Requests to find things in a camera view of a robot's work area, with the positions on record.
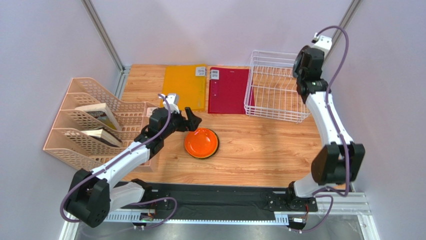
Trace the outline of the orange plate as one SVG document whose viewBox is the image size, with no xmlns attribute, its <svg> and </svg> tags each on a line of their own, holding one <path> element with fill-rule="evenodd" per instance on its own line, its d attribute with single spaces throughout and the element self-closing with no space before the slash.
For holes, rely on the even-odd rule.
<svg viewBox="0 0 426 240">
<path fill-rule="evenodd" d="M 198 128 L 195 131 L 190 131 L 184 139 L 184 149 L 192 157 L 196 158 L 197 152 L 201 152 L 205 147 L 202 141 L 206 136 L 209 136 L 213 130 L 209 128 Z"/>
</svg>

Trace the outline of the white wire dish rack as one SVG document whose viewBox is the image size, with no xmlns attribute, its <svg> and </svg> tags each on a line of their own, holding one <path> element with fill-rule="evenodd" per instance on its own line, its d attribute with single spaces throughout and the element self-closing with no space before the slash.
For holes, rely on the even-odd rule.
<svg viewBox="0 0 426 240">
<path fill-rule="evenodd" d="M 244 110 L 248 116 L 301 123 L 310 111 L 293 77 L 296 53 L 253 50 L 250 56 Z"/>
</svg>

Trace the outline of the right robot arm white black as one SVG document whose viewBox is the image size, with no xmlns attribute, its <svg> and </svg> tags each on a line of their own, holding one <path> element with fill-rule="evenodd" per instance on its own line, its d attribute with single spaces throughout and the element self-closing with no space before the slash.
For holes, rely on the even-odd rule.
<svg viewBox="0 0 426 240">
<path fill-rule="evenodd" d="M 297 198 L 314 197 L 337 185 L 345 185 L 343 194 L 347 195 L 365 156 L 364 145 L 355 143 L 346 132 L 332 102 L 330 85 L 321 77 L 324 58 L 323 50 L 306 45 L 293 66 L 297 93 L 313 116 L 322 144 L 310 173 L 288 186 Z"/>
</svg>

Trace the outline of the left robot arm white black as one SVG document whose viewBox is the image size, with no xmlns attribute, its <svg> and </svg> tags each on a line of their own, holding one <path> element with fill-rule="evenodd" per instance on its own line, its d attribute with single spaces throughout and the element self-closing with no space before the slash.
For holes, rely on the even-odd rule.
<svg viewBox="0 0 426 240">
<path fill-rule="evenodd" d="M 186 116 L 180 110 L 156 108 L 134 141 L 112 160 L 87 171 L 78 170 L 69 191 L 61 202 L 60 214 L 65 213 L 89 227 L 99 226 L 111 211 L 140 202 L 146 192 L 146 183 L 136 179 L 125 185 L 117 184 L 136 167 L 155 157 L 164 147 L 164 140 L 175 132 L 194 132 L 202 119 L 190 107 Z"/>
</svg>

